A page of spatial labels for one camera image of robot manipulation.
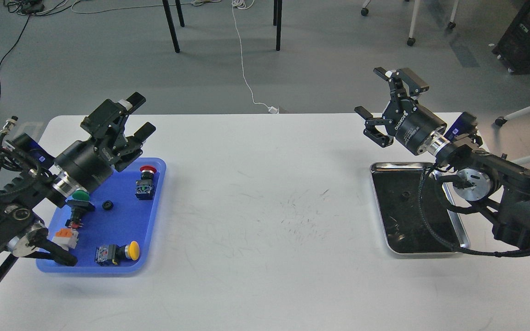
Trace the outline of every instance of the concrete floor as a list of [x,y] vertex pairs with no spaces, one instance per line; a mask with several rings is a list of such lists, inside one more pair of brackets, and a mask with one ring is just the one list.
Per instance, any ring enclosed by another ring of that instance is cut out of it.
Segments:
[[[521,1],[462,1],[457,27],[448,31],[452,3],[423,2],[417,42],[409,47],[412,2],[375,1],[362,17],[362,0],[286,1],[282,50],[276,52],[273,1],[256,0],[251,9],[236,11],[255,99],[288,113],[348,113],[357,105],[380,112],[389,91],[373,68],[410,67],[431,85],[423,105],[434,112],[470,111],[491,151],[509,159],[530,154],[530,115],[501,130],[490,126],[530,105],[530,75],[510,75],[490,52]],[[160,2],[91,0],[75,9],[151,4]],[[135,91],[147,98],[137,114],[265,113],[252,104],[242,80],[230,1],[184,6],[184,17],[186,27],[176,25],[180,54],[160,7],[33,17],[2,65],[0,127],[17,115],[12,135],[27,132],[38,140],[53,117],[87,115],[106,98],[117,101]],[[0,2],[0,59],[25,20]],[[0,186],[9,178],[1,176]]]

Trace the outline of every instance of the white table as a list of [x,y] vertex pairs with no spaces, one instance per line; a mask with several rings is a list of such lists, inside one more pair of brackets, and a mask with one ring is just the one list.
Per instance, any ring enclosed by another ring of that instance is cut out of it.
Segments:
[[[53,119],[42,147],[86,139],[81,120]],[[145,121],[143,156],[169,169],[145,266],[74,276],[21,259],[0,285],[0,330],[530,330],[530,257],[389,252],[369,166],[431,156],[380,149],[355,113],[142,115],[128,134]],[[473,248],[510,248],[463,220]]]

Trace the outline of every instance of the metal tray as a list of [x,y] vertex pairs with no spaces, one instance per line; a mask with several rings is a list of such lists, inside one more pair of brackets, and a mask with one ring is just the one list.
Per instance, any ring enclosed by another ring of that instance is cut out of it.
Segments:
[[[452,254],[422,225],[418,210],[418,187],[421,172],[431,163],[374,163],[370,167],[377,208],[388,247],[396,254]],[[456,212],[440,205],[436,199],[436,184],[427,179],[423,188],[423,208],[427,222],[439,235],[449,241],[469,247],[469,239]],[[453,203],[448,187],[444,194]]]

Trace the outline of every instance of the electrical connector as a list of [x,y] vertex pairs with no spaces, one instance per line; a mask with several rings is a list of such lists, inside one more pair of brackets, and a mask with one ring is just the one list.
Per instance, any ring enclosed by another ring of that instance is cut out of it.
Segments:
[[53,243],[59,245],[64,250],[74,249],[77,245],[79,233],[76,230],[62,228],[54,234]]

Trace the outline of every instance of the blue tray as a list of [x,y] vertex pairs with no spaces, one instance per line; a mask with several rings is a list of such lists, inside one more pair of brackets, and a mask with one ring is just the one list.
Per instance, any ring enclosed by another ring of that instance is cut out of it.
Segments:
[[[156,168],[154,184],[156,192],[152,200],[139,200],[134,195],[136,181],[140,179],[139,168],[145,164]],[[141,157],[136,159],[124,171],[115,171],[97,190],[91,194],[91,203],[95,211],[83,216],[82,228],[79,228],[79,241],[75,249],[69,252],[77,257],[78,262],[73,267],[57,264],[51,260],[36,260],[36,266],[42,272],[50,273],[131,273],[141,268],[147,260],[156,209],[162,190],[162,182],[167,173],[167,165],[161,159]],[[111,200],[114,208],[103,210],[101,204]],[[64,206],[54,212],[50,221],[48,239],[65,227],[65,222],[71,216],[71,208]],[[101,245],[126,245],[136,240],[140,245],[140,257],[137,261],[123,260],[118,266],[99,266],[94,261],[95,249]]]

